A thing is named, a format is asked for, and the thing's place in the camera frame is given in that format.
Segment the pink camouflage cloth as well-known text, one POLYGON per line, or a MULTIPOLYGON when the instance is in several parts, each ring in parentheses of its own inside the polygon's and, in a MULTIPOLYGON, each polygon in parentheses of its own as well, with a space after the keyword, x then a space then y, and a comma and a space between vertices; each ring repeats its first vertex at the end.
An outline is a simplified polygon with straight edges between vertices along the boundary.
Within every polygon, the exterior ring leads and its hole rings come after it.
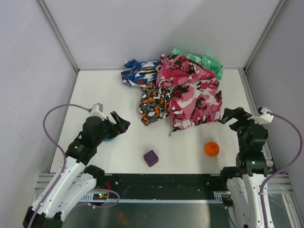
POLYGON ((160 55, 156 86, 171 87, 167 113, 173 132, 221 119, 222 91, 216 75, 181 54, 160 55))

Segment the orange black camouflage cloth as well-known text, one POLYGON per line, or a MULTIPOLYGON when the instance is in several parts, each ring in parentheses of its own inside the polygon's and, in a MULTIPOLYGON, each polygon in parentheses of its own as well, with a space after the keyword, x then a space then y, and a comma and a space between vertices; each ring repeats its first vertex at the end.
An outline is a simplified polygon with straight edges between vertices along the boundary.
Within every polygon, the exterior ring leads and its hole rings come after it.
POLYGON ((154 84, 148 84, 143 89, 143 95, 139 103, 142 123, 148 126, 151 123, 168 117, 170 100, 170 87, 157 88, 154 84))

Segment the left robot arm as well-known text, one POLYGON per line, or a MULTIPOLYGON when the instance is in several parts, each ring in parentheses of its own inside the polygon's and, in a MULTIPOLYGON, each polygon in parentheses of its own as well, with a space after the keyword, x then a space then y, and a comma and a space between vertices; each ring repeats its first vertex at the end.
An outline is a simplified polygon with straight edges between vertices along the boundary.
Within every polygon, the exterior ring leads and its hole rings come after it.
POLYGON ((89 161, 105 140, 125 133, 130 122, 111 112, 112 123, 102 112, 91 110, 82 131, 70 143, 63 164, 41 195, 29 206, 25 228, 60 228, 74 206, 99 183, 104 182, 104 170, 89 161))

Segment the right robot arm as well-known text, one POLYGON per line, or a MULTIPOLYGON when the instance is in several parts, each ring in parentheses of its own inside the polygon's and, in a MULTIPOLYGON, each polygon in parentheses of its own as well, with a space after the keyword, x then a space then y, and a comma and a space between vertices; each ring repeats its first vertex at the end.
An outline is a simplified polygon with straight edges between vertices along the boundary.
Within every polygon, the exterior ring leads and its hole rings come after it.
POLYGON ((225 108, 220 122, 225 124, 231 119, 236 119, 229 127, 237 133, 239 152, 236 165, 224 167, 220 176, 232 196, 237 226, 272 228, 274 222, 266 183, 268 168, 262 149, 268 139, 264 124, 270 123, 273 117, 264 109, 252 116, 242 107, 225 108))

